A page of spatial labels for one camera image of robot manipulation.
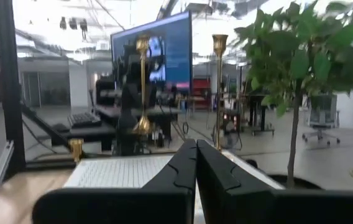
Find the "tree trunk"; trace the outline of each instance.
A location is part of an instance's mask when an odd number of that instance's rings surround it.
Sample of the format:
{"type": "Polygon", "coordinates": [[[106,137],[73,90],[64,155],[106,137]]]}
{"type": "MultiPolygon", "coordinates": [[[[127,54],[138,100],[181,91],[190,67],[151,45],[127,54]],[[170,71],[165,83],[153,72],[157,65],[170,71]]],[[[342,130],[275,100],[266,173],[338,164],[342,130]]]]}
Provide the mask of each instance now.
{"type": "Polygon", "coordinates": [[[294,188],[294,163],[295,163],[295,152],[296,152],[296,135],[298,130],[298,122],[300,120],[300,90],[296,91],[294,102],[293,102],[293,130],[291,132],[291,143],[290,143],[290,158],[288,159],[287,167],[287,188],[294,188]]]}

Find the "office chair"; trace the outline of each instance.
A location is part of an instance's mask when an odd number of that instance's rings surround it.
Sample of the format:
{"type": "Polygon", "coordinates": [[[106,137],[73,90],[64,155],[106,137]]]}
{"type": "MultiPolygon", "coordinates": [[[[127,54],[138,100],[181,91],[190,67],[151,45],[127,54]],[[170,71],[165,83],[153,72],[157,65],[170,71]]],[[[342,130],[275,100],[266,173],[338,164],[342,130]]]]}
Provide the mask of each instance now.
{"type": "Polygon", "coordinates": [[[337,144],[340,139],[331,134],[325,133],[325,130],[339,127],[339,111],[337,111],[336,95],[318,95],[310,98],[309,114],[305,118],[305,123],[315,131],[303,133],[302,138],[308,142],[310,137],[318,137],[318,141],[327,138],[327,145],[330,145],[330,139],[336,139],[337,144]]]}

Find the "wooden table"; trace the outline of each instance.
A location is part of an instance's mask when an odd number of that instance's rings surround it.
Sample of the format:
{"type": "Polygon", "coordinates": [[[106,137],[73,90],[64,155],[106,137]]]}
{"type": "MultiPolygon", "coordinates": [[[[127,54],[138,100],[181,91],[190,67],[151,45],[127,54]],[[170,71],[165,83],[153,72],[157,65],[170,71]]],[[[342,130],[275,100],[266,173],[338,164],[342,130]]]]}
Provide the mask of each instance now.
{"type": "Polygon", "coordinates": [[[63,186],[71,170],[15,175],[0,187],[0,224],[30,224],[34,203],[43,194],[63,186]]]}

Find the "gold candlestick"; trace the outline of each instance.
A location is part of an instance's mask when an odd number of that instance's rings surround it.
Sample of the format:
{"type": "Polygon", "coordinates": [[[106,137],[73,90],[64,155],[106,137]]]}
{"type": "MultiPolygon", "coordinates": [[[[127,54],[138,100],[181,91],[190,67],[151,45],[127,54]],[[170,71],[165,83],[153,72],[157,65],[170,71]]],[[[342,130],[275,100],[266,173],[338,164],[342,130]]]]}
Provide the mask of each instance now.
{"type": "Polygon", "coordinates": [[[82,139],[71,139],[69,140],[69,145],[71,147],[71,156],[76,163],[79,163],[81,154],[83,153],[83,143],[82,139]]]}
{"type": "Polygon", "coordinates": [[[227,35],[214,34],[214,52],[218,61],[218,80],[217,80],[217,102],[216,102],[216,149],[221,150],[221,140],[220,140],[220,132],[221,132],[221,118],[223,108],[221,108],[221,80],[222,80],[222,54],[226,50],[226,40],[227,35]]]}
{"type": "Polygon", "coordinates": [[[149,49],[149,39],[148,35],[142,35],[137,40],[137,50],[140,52],[140,84],[142,86],[142,116],[139,122],[132,130],[135,134],[150,134],[152,131],[152,126],[146,115],[145,101],[146,101],[146,79],[145,79],[145,62],[146,53],[149,49]]]}

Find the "ceiling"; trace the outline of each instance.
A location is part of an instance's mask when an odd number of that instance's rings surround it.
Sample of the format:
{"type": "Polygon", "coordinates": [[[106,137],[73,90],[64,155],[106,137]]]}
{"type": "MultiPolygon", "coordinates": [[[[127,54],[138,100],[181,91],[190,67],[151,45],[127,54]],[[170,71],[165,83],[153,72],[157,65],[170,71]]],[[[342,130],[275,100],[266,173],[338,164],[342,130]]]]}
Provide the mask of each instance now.
{"type": "MultiPolygon", "coordinates": [[[[193,11],[193,53],[200,57],[212,54],[212,34],[228,34],[230,43],[236,38],[235,27],[246,26],[255,20],[256,8],[272,13],[291,3],[288,0],[175,1],[172,14],[189,9],[192,3],[215,9],[211,14],[206,13],[207,10],[193,11]],[[247,5],[244,10],[237,8],[242,2],[247,5]],[[220,10],[220,5],[226,6],[227,10],[220,10]]],[[[112,33],[156,20],[160,8],[168,2],[172,0],[13,0],[19,56],[59,56],[54,53],[60,53],[75,60],[110,58],[108,43],[112,33]],[[66,29],[60,28],[63,17],[66,29]],[[75,30],[69,26],[72,18],[77,23],[75,30]],[[84,20],[88,26],[86,38],[79,26],[84,20]]],[[[307,4],[311,0],[295,2],[307,4]]],[[[318,10],[324,9],[328,2],[319,0],[318,10]]],[[[231,48],[227,49],[226,55],[237,62],[244,56],[231,48]]]]}

